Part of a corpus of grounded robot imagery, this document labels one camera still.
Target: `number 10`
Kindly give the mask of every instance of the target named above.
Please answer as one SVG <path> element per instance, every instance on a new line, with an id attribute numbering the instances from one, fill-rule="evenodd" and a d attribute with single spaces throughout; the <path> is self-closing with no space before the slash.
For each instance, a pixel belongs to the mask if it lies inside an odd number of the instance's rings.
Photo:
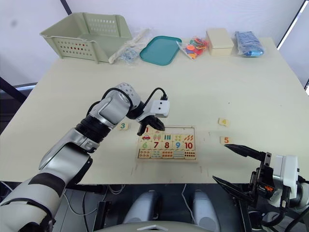
<path id="1" fill-rule="evenodd" d="M 184 144 L 185 144 L 185 148 L 189 148 L 189 149 L 193 148 L 193 144 L 192 143 L 184 143 Z"/>

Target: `light green basket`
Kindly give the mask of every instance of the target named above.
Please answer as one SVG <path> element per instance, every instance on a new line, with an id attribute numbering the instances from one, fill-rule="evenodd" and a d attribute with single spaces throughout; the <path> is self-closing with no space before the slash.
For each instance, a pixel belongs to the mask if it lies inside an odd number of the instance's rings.
<path id="1" fill-rule="evenodd" d="M 40 33 L 61 57 L 108 62 L 132 35 L 121 15 L 72 13 Z"/>

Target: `wooden puzzle board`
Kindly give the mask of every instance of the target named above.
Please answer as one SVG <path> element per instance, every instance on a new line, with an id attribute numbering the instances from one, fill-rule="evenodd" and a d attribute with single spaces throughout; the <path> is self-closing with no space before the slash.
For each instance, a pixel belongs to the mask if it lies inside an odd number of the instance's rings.
<path id="1" fill-rule="evenodd" d="M 193 126 L 166 126 L 165 131 L 147 126 L 139 137 L 136 158 L 143 161 L 196 161 L 195 132 Z"/>

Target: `number puzzle tile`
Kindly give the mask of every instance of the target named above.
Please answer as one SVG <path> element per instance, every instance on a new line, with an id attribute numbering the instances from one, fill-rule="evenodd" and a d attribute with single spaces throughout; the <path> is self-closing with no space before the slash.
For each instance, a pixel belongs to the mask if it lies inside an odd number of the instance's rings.
<path id="1" fill-rule="evenodd" d="M 152 134 L 154 132 L 154 129 L 151 127 L 151 126 L 147 126 L 146 127 L 146 130 L 145 130 L 145 132 L 144 133 L 146 133 L 146 134 Z"/>
<path id="2" fill-rule="evenodd" d="M 143 134 L 140 137 L 140 142 L 151 142 L 153 140 L 153 135 L 152 134 Z"/>
<path id="3" fill-rule="evenodd" d="M 193 142 L 194 143 L 194 135 L 192 134 L 186 134 L 183 136 L 184 142 Z"/>
<path id="4" fill-rule="evenodd" d="M 195 150 L 195 144 L 192 143 L 192 142 L 184 142 L 184 143 L 183 143 L 183 148 L 184 148 L 185 150 L 191 150 L 191 151 L 193 151 L 193 150 Z"/>
<path id="5" fill-rule="evenodd" d="M 162 158 L 162 150 L 152 150 L 150 158 L 152 159 L 160 159 Z"/>
<path id="6" fill-rule="evenodd" d="M 225 118 L 219 118 L 218 123 L 222 126 L 226 126 L 226 127 L 230 126 L 230 122 Z"/>
<path id="7" fill-rule="evenodd" d="M 195 154 L 195 151 L 185 151 L 184 152 L 184 159 L 185 160 L 196 160 L 197 156 Z"/>
<path id="8" fill-rule="evenodd" d="M 152 140 L 154 142 L 161 142 L 162 141 L 162 134 L 153 134 L 152 135 Z"/>
<path id="9" fill-rule="evenodd" d="M 129 129 L 129 126 L 130 126 L 130 123 L 122 122 L 117 125 L 117 128 L 120 131 L 126 131 L 127 129 Z"/>
<path id="10" fill-rule="evenodd" d="M 151 149 L 151 142 L 141 142 L 140 149 Z"/>
<path id="11" fill-rule="evenodd" d="M 162 142 L 162 149 L 163 150 L 172 150 L 173 149 L 173 142 Z"/>
<path id="12" fill-rule="evenodd" d="M 172 134 L 162 134 L 162 141 L 163 142 L 172 142 L 173 135 Z"/>
<path id="13" fill-rule="evenodd" d="M 174 159 L 184 159 L 184 151 L 174 151 Z"/>
<path id="14" fill-rule="evenodd" d="M 162 148 L 162 142 L 151 142 L 151 149 L 161 149 Z"/>
<path id="15" fill-rule="evenodd" d="M 140 150 L 139 158 L 141 158 L 141 159 L 148 159 L 148 158 L 150 158 L 150 154 L 151 154 L 150 150 Z"/>
<path id="16" fill-rule="evenodd" d="M 153 129 L 153 134 L 163 134 L 163 131 Z"/>
<path id="17" fill-rule="evenodd" d="M 173 142 L 174 150 L 183 150 L 183 142 Z"/>
<path id="18" fill-rule="evenodd" d="M 220 137 L 220 143 L 221 144 L 231 144 L 232 140 L 230 137 Z"/>
<path id="19" fill-rule="evenodd" d="M 182 142 L 183 141 L 183 135 L 182 134 L 175 134 L 173 136 L 173 142 Z"/>
<path id="20" fill-rule="evenodd" d="M 163 159 L 172 159 L 173 158 L 173 151 L 162 151 L 162 158 Z"/>

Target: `white tabletop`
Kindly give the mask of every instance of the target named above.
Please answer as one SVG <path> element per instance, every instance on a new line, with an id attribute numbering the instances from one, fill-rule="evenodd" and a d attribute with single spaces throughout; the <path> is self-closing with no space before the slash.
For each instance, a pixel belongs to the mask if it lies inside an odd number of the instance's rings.
<path id="1" fill-rule="evenodd" d="M 144 101 L 155 87 L 166 91 L 171 106 L 162 121 L 196 126 L 198 162 L 136 162 L 139 124 L 125 119 L 130 129 L 110 132 L 91 155 L 93 164 L 81 183 L 213 183 L 213 175 L 248 182 L 259 162 L 225 148 L 220 136 L 273 155 L 297 155 L 300 174 L 309 178 L 309 97 L 273 41 L 261 42 L 266 53 L 260 58 L 206 53 L 191 61 L 179 52 L 167 66 L 57 60 L 0 137 L 0 180 L 34 176 L 43 155 L 121 82 L 130 83 Z M 219 117 L 230 127 L 218 125 Z"/>

